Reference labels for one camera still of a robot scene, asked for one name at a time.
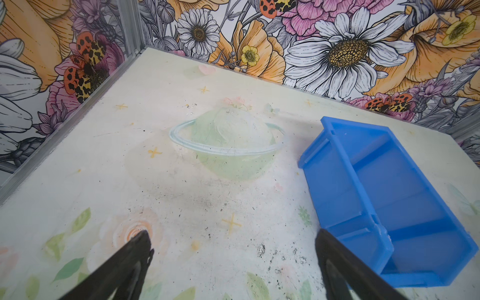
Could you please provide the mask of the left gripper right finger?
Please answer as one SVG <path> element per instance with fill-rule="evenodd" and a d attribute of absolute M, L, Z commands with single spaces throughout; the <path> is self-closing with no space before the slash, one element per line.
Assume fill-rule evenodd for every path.
<path fill-rule="evenodd" d="M 328 300 L 404 300 L 405 297 L 362 262 L 336 237 L 320 229 L 315 240 Z"/>

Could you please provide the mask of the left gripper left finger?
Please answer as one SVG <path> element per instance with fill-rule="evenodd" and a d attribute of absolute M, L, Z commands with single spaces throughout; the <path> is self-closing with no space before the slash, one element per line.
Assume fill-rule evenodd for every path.
<path fill-rule="evenodd" d="M 62 300 L 138 300 L 155 250 L 146 230 L 139 232 Z"/>

